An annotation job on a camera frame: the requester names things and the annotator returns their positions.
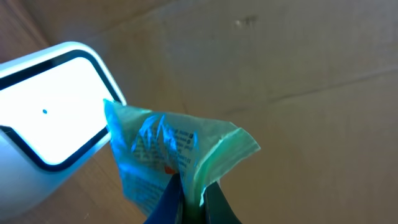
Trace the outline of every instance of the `glowing white panel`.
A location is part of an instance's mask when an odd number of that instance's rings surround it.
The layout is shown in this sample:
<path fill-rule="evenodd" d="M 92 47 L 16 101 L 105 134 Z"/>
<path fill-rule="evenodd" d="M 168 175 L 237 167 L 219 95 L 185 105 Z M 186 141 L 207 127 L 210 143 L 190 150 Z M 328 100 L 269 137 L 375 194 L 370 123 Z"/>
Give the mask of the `glowing white panel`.
<path fill-rule="evenodd" d="M 114 100 L 91 62 L 78 57 L 0 91 L 0 124 L 57 165 L 106 126 L 104 99 Z"/>

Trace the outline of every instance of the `brown surface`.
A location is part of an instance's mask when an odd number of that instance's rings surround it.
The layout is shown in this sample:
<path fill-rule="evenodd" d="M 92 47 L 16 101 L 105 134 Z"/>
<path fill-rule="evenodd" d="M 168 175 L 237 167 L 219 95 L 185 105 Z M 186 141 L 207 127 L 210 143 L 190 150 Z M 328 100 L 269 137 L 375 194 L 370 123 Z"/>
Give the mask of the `brown surface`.
<path fill-rule="evenodd" d="M 396 2 L 148 4 L 27 1 L 52 44 L 95 48 L 130 104 L 252 133 L 263 150 L 221 180 L 243 223 L 398 223 Z M 107 146 L 13 223 L 142 223 L 118 178 Z"/>

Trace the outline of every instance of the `black border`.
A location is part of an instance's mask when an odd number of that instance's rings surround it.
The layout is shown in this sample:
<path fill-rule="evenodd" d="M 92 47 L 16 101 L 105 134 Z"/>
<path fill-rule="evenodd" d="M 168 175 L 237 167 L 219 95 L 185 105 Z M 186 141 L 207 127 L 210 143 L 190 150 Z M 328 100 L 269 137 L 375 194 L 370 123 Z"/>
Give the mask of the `black border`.
<path fill-rule="evenodd" d="M 42 72 L 45 72 L 53 67 L 59 66 L 65 62 L 68 62 L 74 58 L 83 57 L 91 62 L 94 66 L 95 70 L 101 77 L 102 81 L 104 82 L 105 86 L 111 93 L 112 97 L 115 101 L 121 102 L 118 94 L 112 87 L 112 84 L 109 82 L 108 78 L 106 77 L 104 71 L 102 70 L 101 66 L 97 62 L 97 60 L 88 52 L 83 50 L 72 50 L 65 54 L 56 56 L 51 58 L 50 60 L 41 62 L 37 65 L 32 67 L 26 68 L 19 72 L 13 73 L 6 77 L 0 78 L 0 91 L 15 85 L 19 82 L 23 82 L 28 78 L 32 78 L 35 75 L 38 75 Z M 99 140 L 101 140 L 107 133 L 108 130 L 104 127 L 99 133 L 97 133 L 94 137 L 92 137 L 86 144 L 84 144 L 81 148 L 79 148 L 76 152 L 74 152 L 68 159 L 63 161 L 57 165 L 49 165 L 45 163 L 33 150 L 30 148 L 29 145 L 11 128 L 11 127 L 4 127 L 0 126 L 0 129 L 6 134 L 24 153 L 41 169 L 50 171 L 50 172 L 58 172 L 65 170 L 72 166 L 82 155 L 84 155 L 88 150 L 90 150 Z"/>

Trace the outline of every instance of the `crumpled plastic wrapper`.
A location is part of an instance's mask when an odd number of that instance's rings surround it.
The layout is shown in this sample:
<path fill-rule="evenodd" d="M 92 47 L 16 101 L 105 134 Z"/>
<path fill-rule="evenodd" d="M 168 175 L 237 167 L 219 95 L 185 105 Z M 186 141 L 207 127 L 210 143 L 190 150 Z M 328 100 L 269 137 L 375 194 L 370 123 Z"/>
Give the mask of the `crumpled plastic wrapper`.
<path fill-rule="evenodd" d="M 198 215 L 206 187 L 260 150 L 230 122 L 104 102 L 124 195 L 147 216 L 178 172 L 184 212 Z"/>

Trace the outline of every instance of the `wooden floor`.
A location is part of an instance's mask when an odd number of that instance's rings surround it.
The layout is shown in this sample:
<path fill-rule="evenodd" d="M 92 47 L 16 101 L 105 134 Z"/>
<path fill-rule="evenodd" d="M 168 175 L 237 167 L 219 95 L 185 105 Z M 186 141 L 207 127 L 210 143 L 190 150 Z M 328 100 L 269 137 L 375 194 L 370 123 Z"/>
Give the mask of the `wooden floor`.
<path fill-rule="evenodd" d="M 232 121 L 243 223 L 398 223 L 398 2 L 0 0 L 2 62 L 92 46 L 131 105 Z M 104 147 L 14 223 L 142 223 Z"/>

